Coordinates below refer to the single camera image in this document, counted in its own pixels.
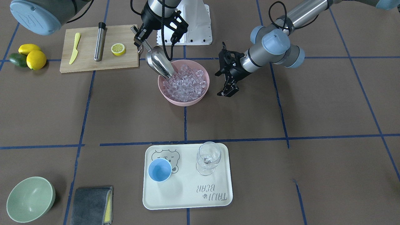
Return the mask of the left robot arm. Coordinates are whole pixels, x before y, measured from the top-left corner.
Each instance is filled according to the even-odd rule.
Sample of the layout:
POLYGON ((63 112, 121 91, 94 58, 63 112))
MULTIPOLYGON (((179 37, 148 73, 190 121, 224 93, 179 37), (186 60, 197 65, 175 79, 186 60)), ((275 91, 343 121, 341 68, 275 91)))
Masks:
POLYGON ((277 19, 269 17, 268 26, 255 27, 250 34, 252 46, 245 52, 228 50, 222 43, 219 52, 219 70, 215 76, 224 75, 224 86, 217 96, 232 97, 239 91, 238 82, 256 72, 267 64, 282 65, 286 68, 297 68, 305 59, 304 50, 290 42, 289 36, 312 24, 320 13, 330 9, 340 0, 304 0, 291 10, 282 5, 284 14, 277 19))

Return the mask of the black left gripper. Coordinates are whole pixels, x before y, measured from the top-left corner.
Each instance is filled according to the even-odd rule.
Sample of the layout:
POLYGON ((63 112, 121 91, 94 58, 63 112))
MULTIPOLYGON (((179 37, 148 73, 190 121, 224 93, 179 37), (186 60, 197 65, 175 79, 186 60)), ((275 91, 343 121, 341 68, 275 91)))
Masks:
POLYGON ((226 81, 223 89, 217 93, 217 96, 232 97, 239 91, 237 82, 251 74, 241 64, 241 59, 244 56, 244 53, 227 50, 225 42, 222 42, 222 49, 218 54, 219 70, 215 73, 215 76, 224 74, 226 81))

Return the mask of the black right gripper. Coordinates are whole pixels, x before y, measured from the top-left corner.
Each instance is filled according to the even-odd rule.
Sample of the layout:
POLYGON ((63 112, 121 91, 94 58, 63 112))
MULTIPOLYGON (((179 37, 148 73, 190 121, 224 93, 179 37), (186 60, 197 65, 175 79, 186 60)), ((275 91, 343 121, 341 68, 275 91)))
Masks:
POLYGON ((188 23, 181 17, 179 10, 174 11, 170 17, 166 17, 166 12, 164 17, 160 17, 150 9, 143 9, 141 19, 143 24, 140 28, 131 27, 131 31, 135 34, 134 45, 138 48, 147 40, 153 30, 161 30, 162 28, 172 30, 173 34, 170 38, 172 44, 178 43, 188 31, 188 23))

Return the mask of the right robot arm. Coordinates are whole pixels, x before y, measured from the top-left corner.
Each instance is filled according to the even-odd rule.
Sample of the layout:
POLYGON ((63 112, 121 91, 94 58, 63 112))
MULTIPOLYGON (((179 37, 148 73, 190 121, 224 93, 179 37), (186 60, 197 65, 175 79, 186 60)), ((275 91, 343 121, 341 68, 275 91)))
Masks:
MULTIPOLYGON (((92 0, 13 0, 10 11, 13 17, 28 30, 39 35, 51 35, 61 26, 79 19, 81 9, 90 8, 92 0)), ((168 27, 173 31, 172 44, 176 44, 188 30, 188 23, 177 9, 179 0, 148 0, 141 12, 142 25, 134 42, 137 47, 153 30, 168 27)))

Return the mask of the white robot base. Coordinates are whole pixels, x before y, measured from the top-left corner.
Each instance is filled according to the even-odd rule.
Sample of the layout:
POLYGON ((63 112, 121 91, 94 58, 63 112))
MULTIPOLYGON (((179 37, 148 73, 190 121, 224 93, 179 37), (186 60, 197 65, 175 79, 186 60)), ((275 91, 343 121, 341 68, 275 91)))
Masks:
MULTIPOLYGON (((209 6, 203 0, 151 0, 149 6, 158 16, 162 11, 170 17, 174 11, 181 11, 181 17, 188 23, 188 31, 176 45, 210 45, 213 41, 209 6)), ((171 45, 173 31, 168 27, 157 31, 157 45, 171 45)))

